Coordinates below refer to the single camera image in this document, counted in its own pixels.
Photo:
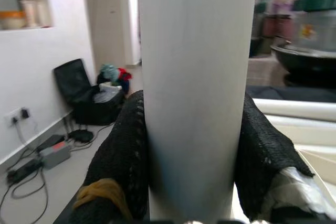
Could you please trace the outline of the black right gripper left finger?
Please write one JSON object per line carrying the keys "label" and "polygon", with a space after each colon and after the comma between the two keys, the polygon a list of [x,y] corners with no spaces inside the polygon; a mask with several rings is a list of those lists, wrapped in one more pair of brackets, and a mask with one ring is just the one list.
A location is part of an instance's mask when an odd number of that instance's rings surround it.
{"label": "black right gripper left finger", "polygon": [[131,94],[96,151],[76,195],[70,224],[142,221],[149,200],[143,91]]}

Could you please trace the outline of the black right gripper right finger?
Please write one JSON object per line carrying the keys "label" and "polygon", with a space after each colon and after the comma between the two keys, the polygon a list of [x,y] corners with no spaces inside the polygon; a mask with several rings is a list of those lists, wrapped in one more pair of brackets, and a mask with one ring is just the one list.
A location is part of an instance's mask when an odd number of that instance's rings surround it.
{"label": "black right gripper right finger", "polygon": [[332,220],[332,205],[291,139],[245,94],[235,165],[239,202],[250,221]]}

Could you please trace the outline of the black router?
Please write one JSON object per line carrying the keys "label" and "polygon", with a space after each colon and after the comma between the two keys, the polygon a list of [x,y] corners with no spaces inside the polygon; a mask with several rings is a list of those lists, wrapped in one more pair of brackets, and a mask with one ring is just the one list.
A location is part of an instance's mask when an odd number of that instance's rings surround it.
{"label": "black router", "polygon": [[89,143],[93,139],[93,133],[88,130],[74,130],[68,134],[68,137],[75,142]]}

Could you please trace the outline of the grey box red label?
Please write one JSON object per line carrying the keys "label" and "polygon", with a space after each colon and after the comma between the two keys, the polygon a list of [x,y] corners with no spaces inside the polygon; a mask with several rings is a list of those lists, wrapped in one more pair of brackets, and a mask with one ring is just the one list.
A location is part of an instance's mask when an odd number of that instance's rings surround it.
{"label": "grey box red label", "polygon": [[43,167],[51,169],[71,157],[71,146],[65,141],[59,142],[39,152]]}

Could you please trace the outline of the flat black adapter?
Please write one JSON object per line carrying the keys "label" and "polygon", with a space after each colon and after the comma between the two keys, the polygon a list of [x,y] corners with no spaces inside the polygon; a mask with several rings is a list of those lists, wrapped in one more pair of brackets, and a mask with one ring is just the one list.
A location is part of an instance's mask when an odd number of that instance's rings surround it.
{"label": "flat black adapter", "polygon": [[64,135],[52,135],[51,137],[49,137],[48,139],[46,139],[42,144],[40,144],[37,147],[37,152],[40,152],[46,148],[52,147],[62,141],[65,140],[65,136]]}

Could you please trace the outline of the black tablecloth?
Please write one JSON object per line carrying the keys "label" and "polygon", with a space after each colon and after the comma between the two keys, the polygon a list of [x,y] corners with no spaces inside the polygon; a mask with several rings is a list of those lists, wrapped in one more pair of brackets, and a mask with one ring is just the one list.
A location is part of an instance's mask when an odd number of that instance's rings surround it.
{"label": "black tablecloth", "polygon": [[[336,89],[314,89],[314,88],[298,88],[298,87],[262,87],[249,86],[247,92],[252,99],[279,99],[289,101],[304,101],[304,102],[336,102]],[[76,195],[73,196],[68,205],[61,212],[59,217],[54,221],[54,224],[70,224],[69,217],[73,210],[73,204],[76,201]],[[126,222],[115,222],[114,224],[126,224]]]}

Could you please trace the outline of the black open suitcase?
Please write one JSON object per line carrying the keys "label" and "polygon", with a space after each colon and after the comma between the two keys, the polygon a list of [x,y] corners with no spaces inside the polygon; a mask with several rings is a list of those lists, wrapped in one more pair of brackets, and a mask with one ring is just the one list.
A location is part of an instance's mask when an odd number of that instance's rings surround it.
{"label": "black open suitcase", "polygon": [[104,126],[117,119],[125,101],[122,89],[102,84],[92,86],[81,59],[56,67],[53,74],[77,124]]}

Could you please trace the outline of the beige checked fabric cover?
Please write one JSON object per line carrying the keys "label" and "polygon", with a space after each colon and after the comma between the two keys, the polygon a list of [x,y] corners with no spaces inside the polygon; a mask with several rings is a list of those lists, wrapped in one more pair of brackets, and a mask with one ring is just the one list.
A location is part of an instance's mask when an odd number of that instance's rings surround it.
{"label": "beige checked fabric cover", "polygon": [[250,58],[248,60],[248,86],[284,87],[283,78],[288,72],[276,58]]}

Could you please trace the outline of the black power brick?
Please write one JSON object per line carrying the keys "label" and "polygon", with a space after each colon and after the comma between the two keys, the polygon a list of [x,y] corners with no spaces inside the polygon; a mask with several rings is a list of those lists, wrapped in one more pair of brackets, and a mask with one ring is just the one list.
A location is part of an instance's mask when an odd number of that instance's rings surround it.
{"label": "black power brick", "polygon": [[10,170],[7,173],[7,184],[13,185],[21,182],[27,176],[42,167],[43,163],[40,159],[32,159],[18,169]]}

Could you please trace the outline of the black wok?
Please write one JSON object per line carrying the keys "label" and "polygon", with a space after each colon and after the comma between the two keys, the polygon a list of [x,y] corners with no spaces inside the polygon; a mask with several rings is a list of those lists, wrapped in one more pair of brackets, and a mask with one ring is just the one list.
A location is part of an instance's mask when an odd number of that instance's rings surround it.
{"label": "black wok", "polygon": [[271,50],[290,73],[336,74],[336,52],[301,48],[292,44],[272,45]]}

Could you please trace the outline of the clear plastic storage box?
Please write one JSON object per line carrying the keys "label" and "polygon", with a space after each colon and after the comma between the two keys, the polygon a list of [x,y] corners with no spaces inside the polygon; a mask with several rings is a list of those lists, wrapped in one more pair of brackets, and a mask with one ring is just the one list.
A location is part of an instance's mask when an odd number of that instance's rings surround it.
{"label": "clear plastic storage box", "polygon": [[291,43],[301,48],[335,52],[336,9],[295,13]]}

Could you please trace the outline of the beige wooden door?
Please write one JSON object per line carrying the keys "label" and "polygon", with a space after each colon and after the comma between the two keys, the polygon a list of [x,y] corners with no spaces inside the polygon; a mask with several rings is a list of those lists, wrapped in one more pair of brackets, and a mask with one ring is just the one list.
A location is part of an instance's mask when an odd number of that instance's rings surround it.
{"label": "beige wooden door", "polygon": [[86,0],[96,70],[132,63],[128,0]]}

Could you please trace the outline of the white tall cup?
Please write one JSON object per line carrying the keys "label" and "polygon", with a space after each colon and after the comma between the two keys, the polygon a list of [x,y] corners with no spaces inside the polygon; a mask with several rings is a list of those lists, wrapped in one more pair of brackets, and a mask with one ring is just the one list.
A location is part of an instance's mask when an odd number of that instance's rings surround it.
{"label": "white tall cup", "polygon": [[37,11],[40,25],[43,27],[49,27],[50,13],[47,4],[44,2],[37,2]]}
{"label": "white tall cup", "polygon": [[20,4],[26,17],[27,27],[36,27],[36,15],[35,15],[35,1],[34,0],[21,0]]}

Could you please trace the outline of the orange rimmed bowl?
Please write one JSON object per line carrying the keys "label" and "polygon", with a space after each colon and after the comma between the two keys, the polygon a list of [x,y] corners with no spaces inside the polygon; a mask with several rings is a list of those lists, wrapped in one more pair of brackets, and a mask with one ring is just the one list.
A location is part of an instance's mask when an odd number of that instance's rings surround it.
{"label": "orange rimmed bowl", "polygon": [[1,11],[0,24],[2,29],[21,29],[26,25],[26,17],[24,11]]}

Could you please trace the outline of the white wall socket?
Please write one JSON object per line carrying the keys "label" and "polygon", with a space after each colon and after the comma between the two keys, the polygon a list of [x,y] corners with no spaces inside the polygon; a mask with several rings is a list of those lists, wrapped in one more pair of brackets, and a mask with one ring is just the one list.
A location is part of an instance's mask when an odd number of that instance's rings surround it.
{"label": "white wall socket", "polygon": [[25,120],[25,119],[21,118],[21,112],[20,111],[21,111],[22,108],[26,108],[26,107],[21,107],[21,108],[15,109],[15,110],[5,114],[4,120],[5,120],[5,124],[6,124],[7,127],[12,127],[14,125],[14,119],[16,119],[17,122]]}

